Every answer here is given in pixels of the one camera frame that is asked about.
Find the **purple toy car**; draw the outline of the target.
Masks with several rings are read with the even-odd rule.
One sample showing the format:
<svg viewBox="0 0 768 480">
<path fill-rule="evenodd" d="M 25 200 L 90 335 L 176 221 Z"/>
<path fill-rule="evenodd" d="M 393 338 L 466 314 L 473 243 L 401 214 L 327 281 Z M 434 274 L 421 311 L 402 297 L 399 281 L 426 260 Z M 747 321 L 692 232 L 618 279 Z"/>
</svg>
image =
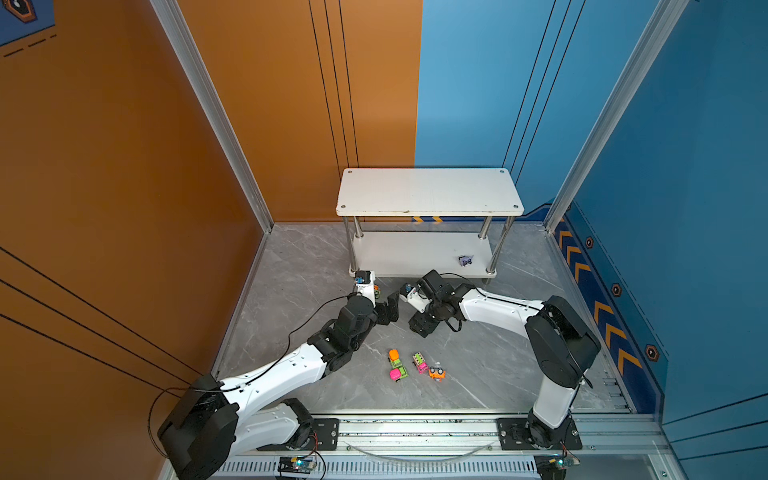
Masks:
<svg viewBox="0 0 768 480">
<path fill-rule="evenodd" d="M 473 255 L 463 255 L 463 256 L 459 256 L 459 257 L 458 257 L 458 260 L 459 260 L 459 264 L 460 264 L 462 267 L 464 267 L 464 266 L 468 266 L 468 265 L 471 265 L 471 264 L 473 263 L 473 258 L 474 258 L 474 256 L 473 256 Z"/>
</svg>

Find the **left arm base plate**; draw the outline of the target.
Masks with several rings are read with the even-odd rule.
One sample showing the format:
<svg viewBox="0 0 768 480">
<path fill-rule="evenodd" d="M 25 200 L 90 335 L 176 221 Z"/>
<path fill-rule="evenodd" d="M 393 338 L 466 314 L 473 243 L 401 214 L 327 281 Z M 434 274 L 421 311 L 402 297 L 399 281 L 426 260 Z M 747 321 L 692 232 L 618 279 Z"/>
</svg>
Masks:
<svg viewBox="0 0 768 480">
<path fill-rule="evenodd" d="M 339 439 L 338 418 L 315 418 L 311 426 L 301 426 L 287 443 L 272 444 L 258 448 L 258 451 L 335 451 Z"/>
</svg>

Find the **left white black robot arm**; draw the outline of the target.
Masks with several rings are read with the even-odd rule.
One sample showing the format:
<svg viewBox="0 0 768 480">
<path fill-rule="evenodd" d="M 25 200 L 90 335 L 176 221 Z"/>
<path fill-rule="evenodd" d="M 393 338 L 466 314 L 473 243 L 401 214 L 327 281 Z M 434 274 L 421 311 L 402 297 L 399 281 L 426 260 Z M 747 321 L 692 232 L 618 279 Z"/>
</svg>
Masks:
<svg viewBox="0 0 768 480">
<path fill-rule="evenodd" d="M 398 320 L 398 303 L 396 293 L 383 303 L 352 294 L 336 318 L 275 362 L 224 380 L 199 377 L 157 431 L 176 476 L 207 479 L 232 455 L 303 447 L 312 416 L 291 392 L 345 366 L 375 326 Z"/>
</svg>

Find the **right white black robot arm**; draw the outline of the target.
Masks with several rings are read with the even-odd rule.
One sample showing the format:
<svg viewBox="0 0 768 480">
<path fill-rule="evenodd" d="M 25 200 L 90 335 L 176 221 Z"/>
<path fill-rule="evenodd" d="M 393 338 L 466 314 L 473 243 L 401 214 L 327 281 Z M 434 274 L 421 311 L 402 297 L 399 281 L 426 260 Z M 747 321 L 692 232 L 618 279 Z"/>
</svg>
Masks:
<svg viewBox="0 0 768 480">
<path fill-rule="evenodd" d="M 563 297 L 523 300 L 490 293 L 471 283 L 452 285 L 432 270 L 400 289 L 416 309 L 410 329 L 425 338 L 444 322 L 484 323 L 526 338 L 543 374 L 530 416 L 548 430 L 561 427 L 570 414 L 579 386 L 601 351 L 592 329 Z"/>
</svg>

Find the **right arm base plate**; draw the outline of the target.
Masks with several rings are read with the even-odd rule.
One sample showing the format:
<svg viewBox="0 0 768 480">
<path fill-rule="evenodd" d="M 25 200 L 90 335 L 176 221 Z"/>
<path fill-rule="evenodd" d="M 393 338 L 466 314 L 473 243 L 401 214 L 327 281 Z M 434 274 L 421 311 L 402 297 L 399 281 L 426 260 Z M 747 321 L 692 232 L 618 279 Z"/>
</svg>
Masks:
<svg viewBox="0 0 768 480">
<path fill-rule="evenodd" d="M 567 416 L 557 428 L 534 417 L 503 417 L 495 421 L 502 450 L 581 450 L 583 444 L 575 420 Z"/>
</svg>

